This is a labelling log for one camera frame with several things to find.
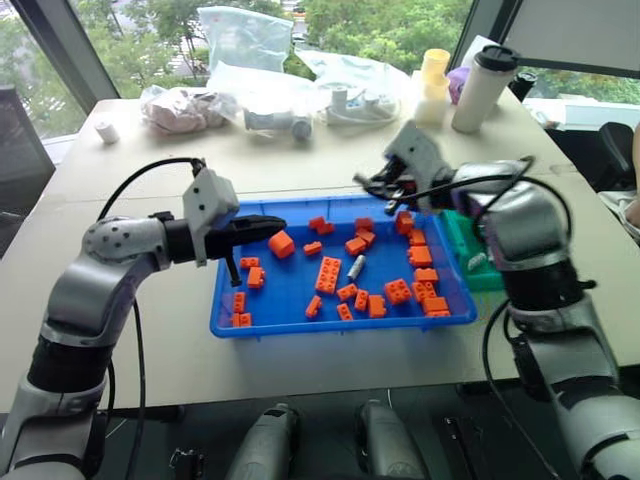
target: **floor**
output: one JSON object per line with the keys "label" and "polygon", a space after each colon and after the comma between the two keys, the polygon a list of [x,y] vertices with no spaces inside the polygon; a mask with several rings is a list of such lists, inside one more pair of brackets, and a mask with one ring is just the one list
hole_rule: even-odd
{"label": "floor", "polygon": [[[506,396],[562,478],[577,479],[550,407],[530,400],[520,389],[507,390]],[[387,390],[190,406],[179,424],[145,424],[136,478],[174,478],[168,463],[176,447],[193,448],[205,455],[206,479],[224,478],[244,433],[276,402],[286,402],[297,409],[302,421],[300,448],[292,464],[291,478],[322,478],[335,473],[366,477],[357,464],[353,419],[356,408],[370,398],[387,403]],[[469,478],[455,475],[449,466],[447,455],[454,449],[452,444],[443,444],[439,435],[445,417],[472,418],[481,438],[476,446],[483,452],[491,472],[484,477],[487,480],[546,478],[540,464],[488,394],[463,395],[455,386],[406,388],[392,390],[391,401],[415,437],[434,480]],[[119,423],[114,421],[113,425],[117,427]],[[96,478],[123,477],[134,429],[135,421],[127,420],[109,436],[103,468]]]}

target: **black lid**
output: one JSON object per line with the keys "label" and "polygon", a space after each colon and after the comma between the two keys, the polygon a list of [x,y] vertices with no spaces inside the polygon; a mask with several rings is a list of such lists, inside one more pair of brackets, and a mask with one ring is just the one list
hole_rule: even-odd
{"label": "black lid", "polygon": [[526,83],[527,85],[533,85],[538,80],[538,76],[531,72],[520,72],[516,75],[516,81],[519,83]]}
{"label": "black lid", "polygon": [[502,45],[487,45],[476,53],[475,59],[478,65],[487,70],[510,72],[518,68],[520,54]]}

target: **white bottle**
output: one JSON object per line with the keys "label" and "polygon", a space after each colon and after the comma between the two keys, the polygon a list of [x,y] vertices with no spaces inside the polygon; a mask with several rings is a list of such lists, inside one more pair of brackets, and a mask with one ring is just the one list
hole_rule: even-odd
{"label": "white bottle", "polygon": [[471,73],[464,85],[451,126],[472,133],[480,125],[513,78],[520,55],[501,45],[487,45],[474,57]]}

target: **yellow cup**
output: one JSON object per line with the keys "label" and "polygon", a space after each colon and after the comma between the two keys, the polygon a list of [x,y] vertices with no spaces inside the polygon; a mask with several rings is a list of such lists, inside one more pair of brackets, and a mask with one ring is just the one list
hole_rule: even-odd
{"label": "yellow cup", "polygon": [[441,48],[431,48],[424,52],[422,60],[422,79],[426,82],[427,77],[444,75],[451,54]]}
{"label": "yellow cup", "polygon": [[444,75],[429,75],[424,84],[424,98],[428,100],[444,100],[449,88],[449,80]]}

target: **white table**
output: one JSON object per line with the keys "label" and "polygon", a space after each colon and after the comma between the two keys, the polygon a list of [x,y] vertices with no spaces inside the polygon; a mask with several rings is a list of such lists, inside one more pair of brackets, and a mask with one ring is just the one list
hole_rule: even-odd
{"label": "white table", "polygon": [[[504,115],[485,124],[477,136],[459,135],[448,127],[435,132],[446,160],[458,165],[524,154],[540,158],[534,176],[563,192],[573,208],[574,262],[581,278],[599,282],[593,297],[614,353],[621,365],[640,363],[636,341],[640,327],[632,315],[637,303],[635,279],[640,272],[635,244],[509,93],[500,100],[500,107]],[[134,108],[130,101],[108,101],[97,110],[128,112],[132,117]],[[77,255],[80,238],[104,199],[133,170],[168,156],[206,156],[212,167],[232,178],[237,190],[244,192],[241,199],[345,194],[358,191],[351,186],[355,170],[372,173],[382,166],[380,152],[399,126],[351,140],[318,128],[318,145],[301,152],[290,144],[259,149],[244,135],[231,131],[154,142],[137,120],[130,120],[129,125],[121,131],[121,142],[109,150],[101,146],[91,125],[85,125],[0,263],[0,411],[8,410],[15,385],[29,365],[53,283]],[[250,167],[254,162],[268,162],[273,174],[267,178],[253,175]],[[143,216],[171,209],[181,214],[178,196],[189,177],[184,167],[151,174],[132,187],[114,211]],[[484,379],[480,338],[484,320],[502,294],[475,295],[477,322],[424,334],[417,329],[395,329],[222,340],[208,328],[216,268],[215,264],[203,269],[175,266],[149,278],[139,291],[149,405]],[[494,340],[495,376],[516,376],[510,349],[500,335]],[[138,380],[132,321],[118,343],[114,361],[116,404],[134,407]]]}

